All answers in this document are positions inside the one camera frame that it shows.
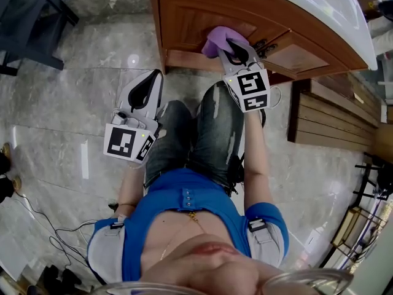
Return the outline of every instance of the gold necklace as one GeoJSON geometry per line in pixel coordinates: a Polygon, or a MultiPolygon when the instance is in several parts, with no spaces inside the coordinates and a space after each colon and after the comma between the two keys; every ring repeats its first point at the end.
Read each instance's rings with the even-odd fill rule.
{"type": "Polygon", "coordinates": [[[171,240],[170,240],[169,243],[167,244],[166,248],[165,248],[164,251],[162,252],[160,261],[164,258],[164,255],[165,255],[165,253],[166,253],[166,250],[168,249],[168,247],[169,247],[169,245],[171,244],[171,242],[177,237],[177,235],[180,233],[180,231],[181,231],[183,228],[185,228],[185,227],[187,226],[187,224],[188,224],[189,222],[191,222],[191,221],[196,222],[196,223],[199,225],[199,227],[201,228],[202,232],[206,233],[206,232],[204,231],[203,227],[201,226],[201,224],[199,224],[199,220],[197,219],[196,216],[197,216],[197,213],[196,213],[196,212],[190,212],[190,213],[189,213],[189,217],[190,217],[191,219],[189,219],[189,220],[187,221],[187,223],[185,223],[184,226],[182,226],[182,227],[176,232],[176,234],[171,238],[171,240]]]}

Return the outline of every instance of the white countertop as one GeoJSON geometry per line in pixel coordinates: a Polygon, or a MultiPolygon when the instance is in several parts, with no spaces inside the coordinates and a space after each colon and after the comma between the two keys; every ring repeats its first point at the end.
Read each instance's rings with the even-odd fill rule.
{"type": "Polygon", "coordinates": [[[377,70],[370,33],[357,0],[288,0],[325,23],[377,70]]]}

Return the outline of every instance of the jeans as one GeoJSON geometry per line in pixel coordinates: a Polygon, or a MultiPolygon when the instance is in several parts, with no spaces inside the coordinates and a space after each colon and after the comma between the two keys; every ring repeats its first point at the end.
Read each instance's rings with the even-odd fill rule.
{"type": "Polygon", "coordinates": [[[170,101],[157,117],[162,128],[149,152],[146,187],[167,171],[184,167],[230,187],[228,168],[238,155],[244,116],[224,82],[204,94],[196,119],[180,101],[170,101]]]}

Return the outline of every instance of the woman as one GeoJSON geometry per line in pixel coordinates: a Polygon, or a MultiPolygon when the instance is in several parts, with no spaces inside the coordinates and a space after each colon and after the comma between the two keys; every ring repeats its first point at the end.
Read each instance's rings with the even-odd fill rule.
{"type": "Polygon", "coordinates": [[[106,283],[149,281],[208,294],[255,294],[288,250],[288,231],[273,205],[258,111],[243,115],[225,84],[205,94],[191,147],[192,117],[180,101],[159,113],[163,126],[144,168],[130,167],[119,207],[98,221],[88,261],[106,283]],[[244,210],[225,189],[245,122],[244,210]]]}

